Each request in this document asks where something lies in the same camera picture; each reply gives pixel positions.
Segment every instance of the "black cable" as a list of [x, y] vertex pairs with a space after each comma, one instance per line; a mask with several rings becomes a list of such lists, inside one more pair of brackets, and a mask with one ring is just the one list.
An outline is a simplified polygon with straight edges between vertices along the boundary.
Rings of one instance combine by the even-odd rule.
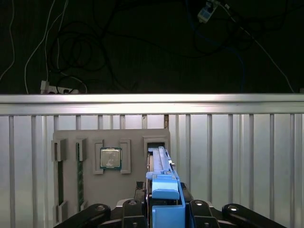
[[[89, 32], [77, 32], [77, 31], [71, 31], [70, 27], [73, 25], [79, 25], [85, 26]], [[57, 59], [55, 58], [57, 55], [57, 39], [60, 39], [61, 45], [60, 45], [60, 57], [62, 59], [61, 63], [64, 63], [64, 66], [57, 67]], [[88, 58], [85, 60], [81, 59], [82, 50], [84, 49], [83, 46], [85, 45], [85, 50], [89, 50]], [[102, 53], [102, 44], [99, 40], [97, 32], [89, 25], [87, 25], [84, 22], [81, 21], [72, 21], [68, 24], [66, 24], [59, 32], [56, 38], [54, 39], [53, 43], [51, 44], [51, 47], [48, 52], [47, 62], [50, 70], [52, 70], [55, 73], [61, 73], [63, 71], [66, 71], [70, 68], [78, 68], [83, 69], [85, 71], [99, 71], [103, 67], [104, 63], [102, 62], [99, 67], [95, 68], [89, 68], [88, 66], [91, 65], [93, 53], [98, 52]]]

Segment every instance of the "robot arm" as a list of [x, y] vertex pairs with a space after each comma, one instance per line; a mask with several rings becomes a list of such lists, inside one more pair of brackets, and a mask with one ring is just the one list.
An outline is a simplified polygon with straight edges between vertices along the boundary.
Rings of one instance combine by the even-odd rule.
[[193, 199], [180, 182], [169, 153], [150, 148], [146, 182], [137, 182], [134, 199], [117, 203], [114, 210], [94, 204], [55, 228], [284, 228], [238, 204], [222, 211]]

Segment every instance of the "gray bracket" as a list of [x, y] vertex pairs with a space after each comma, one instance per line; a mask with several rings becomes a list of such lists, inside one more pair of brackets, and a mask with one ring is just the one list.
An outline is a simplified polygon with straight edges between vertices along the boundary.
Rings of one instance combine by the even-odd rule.
[[79, 143], [79, 161], [83, 162], [86, 159], [86, 139], [76, 139], [75, 146], [77, 143]]
[[66, 159], [66, 140], [58, 139], [52, 140], [52, 161], [60, 162]]
[[166, 135], [143, 136], [143, 153], [146, 157], [148, 154], [148, 143], [164, 143], [165, 148], [170, 151], [169, 139]]
[[120, 173], [131, 173], [131, 140], [121, 139], [119, 143], [120, 148], [122, 149], [122, 168], [120, 170]]
[[67, 207], [67, 201], [63, 201], [62, 204], [55, 205], [53, 207], [53, 221], [54, 221], [54, 226], [57, 225], [58, 223], [61, 223], [65, 220], [68, 219], [68, 207]]
[[100, 148], [104, 146], [103, 139], [94, 139], [93, 140], [93, 150], [95, 150], [95, 155], [93, 158], [93, 174], [103, 174], [104, 170], [100, 168]]

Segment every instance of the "white connector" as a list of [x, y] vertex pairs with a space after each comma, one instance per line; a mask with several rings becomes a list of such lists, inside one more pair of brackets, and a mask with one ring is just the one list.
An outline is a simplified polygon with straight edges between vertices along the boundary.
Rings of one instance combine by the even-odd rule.
[[218, 6], [219, 2], [216, 0], [207, 1], [206, 6], [203, 7], [198, 13], [200, 23], [207, 23]]
[[[40, 93], [41, 94], [69, 94], [71, 92], [71, 88], [58, 87], [58, 91], [56, 86], [49, 85], [47, 81], [41, 81]], [[79, 94], [79, 90], [74, 89], [71, 94]]]

